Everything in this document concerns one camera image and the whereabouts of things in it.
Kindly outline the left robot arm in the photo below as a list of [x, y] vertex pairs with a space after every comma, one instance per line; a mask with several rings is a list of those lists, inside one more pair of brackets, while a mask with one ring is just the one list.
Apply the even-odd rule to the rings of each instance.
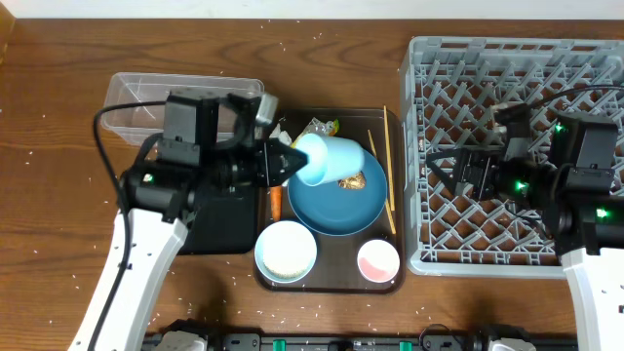
[[179, 254], [243, 254], [257, 239], [258, 195], [306, 156], [265, 135], [278, 100], [193, 89], [160, 101], [164, 129], [110, 179], [118, 212], [75, 350], [138, 350]]

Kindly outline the dark blue plate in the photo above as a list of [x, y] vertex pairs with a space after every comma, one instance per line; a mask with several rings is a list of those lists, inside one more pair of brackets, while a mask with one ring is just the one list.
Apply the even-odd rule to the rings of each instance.
[[367, 150], [362, 172], [367, 180], [362, 190], [343, 189], [337, 182], [308, 186], [292, 177], [288, 199], [294, 215], [321, 234], [347, 236], [365, 230], [384, 211], [386, 175]]

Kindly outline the brown food scrap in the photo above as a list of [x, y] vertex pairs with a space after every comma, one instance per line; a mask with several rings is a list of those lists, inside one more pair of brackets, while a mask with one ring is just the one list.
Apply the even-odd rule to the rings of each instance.
[[367, 185], [367, 180], [363, 172], [358, 172], [348, 178], [341, 179], [337, 182], [338, 186], [347, 190], [362, 190]]

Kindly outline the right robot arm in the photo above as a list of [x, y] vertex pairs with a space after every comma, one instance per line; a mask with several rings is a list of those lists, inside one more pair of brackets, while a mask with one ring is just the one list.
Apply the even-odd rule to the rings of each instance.
[[623, 199], [610, 192], [616, 124], [559, 115], [548, 161], [538, 164], [528, 152], [528, 117], [496, 122], [506, 130], [502, 148], [440, 151], [427, 167], [453, 195], [471, 186], [476, 201], [499, 198], [538, 211], [571, 291], [579, 348], [622, 349]]

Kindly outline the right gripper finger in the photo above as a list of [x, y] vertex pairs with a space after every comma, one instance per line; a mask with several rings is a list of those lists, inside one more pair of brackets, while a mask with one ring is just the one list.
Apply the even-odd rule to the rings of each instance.
[[458, 169], [453, 167], [450, 172], [446, 172], [437, 165], [428, 165], [428, 169], [445, 186], [451, 195], [456, 195], [458, 190]]
[[427, 156], [426, 164], [429, 168], [433, 169], [434, 167], [436, 167], [437, 160], [447, 159], [447, 158], [456, 158], [460, 154], [461, 154], [461, 150], [457, 148], [445, 149], [439, 152], [431, 153]]

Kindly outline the pink cup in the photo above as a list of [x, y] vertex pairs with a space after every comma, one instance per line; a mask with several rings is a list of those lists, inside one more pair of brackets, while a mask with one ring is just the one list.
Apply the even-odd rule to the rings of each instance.
[[390, 243], [374, 239], [365, 242], [357, 254], [357, 266], [361, 275], [373, 283], [394, 280], [401, 267], [400, 256]]

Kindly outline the light blue cup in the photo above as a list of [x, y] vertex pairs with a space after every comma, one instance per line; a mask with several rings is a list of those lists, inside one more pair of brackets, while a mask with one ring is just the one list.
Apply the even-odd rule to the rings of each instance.
[[295, 145], [308, 159], [296, 176], [305, 185], [318, 186], [357, 174], [365, 164], [365, 150], [352, 139], [307, 134]]

